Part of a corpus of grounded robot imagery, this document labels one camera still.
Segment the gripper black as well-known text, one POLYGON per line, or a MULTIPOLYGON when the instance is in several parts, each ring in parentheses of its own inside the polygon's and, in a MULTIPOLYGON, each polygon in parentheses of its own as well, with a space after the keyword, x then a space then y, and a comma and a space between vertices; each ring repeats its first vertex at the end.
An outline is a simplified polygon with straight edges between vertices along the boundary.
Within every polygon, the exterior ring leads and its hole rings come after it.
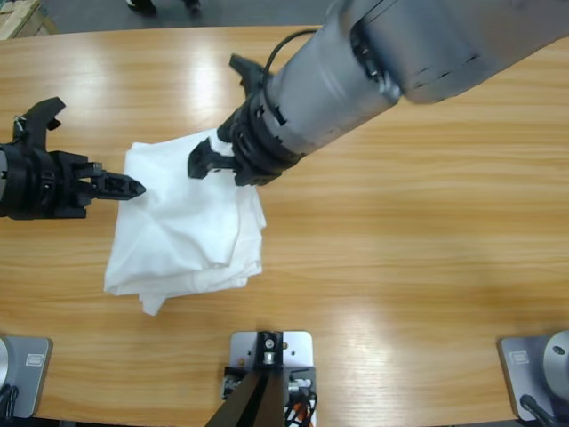
POLYGON ((1 215, 19 221, 83 219, 94 198, 127 201, 146 191, 128 175, 105 173, 85 156, 3 144, 1 215), (100 192, 103 187, 107 192, 100 192))
POLYGON ((234 156, 212 148, 211 138, 199 142, 188 155, 187 172, 191 179, 204 179, 210 172, 236 172, 237 186, 262 186, 297 165, 305 153, 296 154, 267 127, 260 93, 251 94, 241 107, 217 129, 218 138, 232 145, 234 156))

